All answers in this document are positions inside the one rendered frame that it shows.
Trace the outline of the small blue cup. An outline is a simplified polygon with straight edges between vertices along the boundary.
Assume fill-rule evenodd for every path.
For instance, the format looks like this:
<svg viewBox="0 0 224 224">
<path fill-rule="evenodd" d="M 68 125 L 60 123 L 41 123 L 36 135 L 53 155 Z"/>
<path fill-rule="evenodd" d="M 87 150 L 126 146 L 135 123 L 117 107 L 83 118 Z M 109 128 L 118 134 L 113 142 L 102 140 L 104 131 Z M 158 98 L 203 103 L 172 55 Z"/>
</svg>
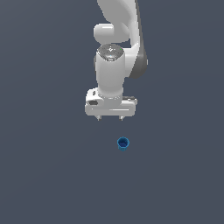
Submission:
<svg viewBox="0 0 224 224">
<path fill-rule="evenodd" d="M 123 136 L 117 140 L 117 145 L 120 151 L 126 151 L 127 147 L 130 145 L 130 141 L 127 137 Z"/>
</svg>

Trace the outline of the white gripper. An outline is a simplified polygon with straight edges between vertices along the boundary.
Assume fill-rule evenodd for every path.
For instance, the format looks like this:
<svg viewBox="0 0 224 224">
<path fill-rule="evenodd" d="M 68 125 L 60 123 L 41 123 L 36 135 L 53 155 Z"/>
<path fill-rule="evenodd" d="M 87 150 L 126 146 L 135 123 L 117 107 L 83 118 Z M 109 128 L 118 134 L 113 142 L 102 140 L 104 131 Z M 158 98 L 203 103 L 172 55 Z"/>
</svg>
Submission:
<svg viewBox="0 0 224 224">
<path fill-rule="evenodd" d="M 137 99 L 134 96 L 118 95 L 105 97 L 99 94 L 98 88 L 87 91 L 85 112 L 88 116 L 96 116 L 98 121 L 102 116 L 119 116 L 122 121 L 125 116 L 133 116 L 136 111 Z"/>
</svg>

